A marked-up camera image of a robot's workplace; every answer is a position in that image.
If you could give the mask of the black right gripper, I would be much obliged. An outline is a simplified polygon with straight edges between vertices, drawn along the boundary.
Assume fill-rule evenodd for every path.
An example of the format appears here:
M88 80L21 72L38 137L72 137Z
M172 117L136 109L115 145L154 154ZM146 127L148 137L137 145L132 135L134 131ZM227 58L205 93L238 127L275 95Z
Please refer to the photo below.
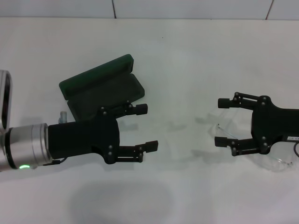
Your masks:
M253 96L235 92L232 99L219 98L218 108L253 110L251 134L253 139L215 137L216 147L230 147L232 156L268 154L277 142L299 141L299 111L284 109L273 104L269 96Z

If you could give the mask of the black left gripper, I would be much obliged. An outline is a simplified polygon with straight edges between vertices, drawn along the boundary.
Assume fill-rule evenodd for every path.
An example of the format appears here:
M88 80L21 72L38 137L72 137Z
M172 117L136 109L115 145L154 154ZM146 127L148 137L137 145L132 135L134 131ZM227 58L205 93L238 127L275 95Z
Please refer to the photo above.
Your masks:
M156 152L158 141L135 146L120 146L117 116L144 115L147 104L102 107L91 119L50 125L48 146L53 159L63 159L84 154L99 154L105 163L143 162L144 153Z

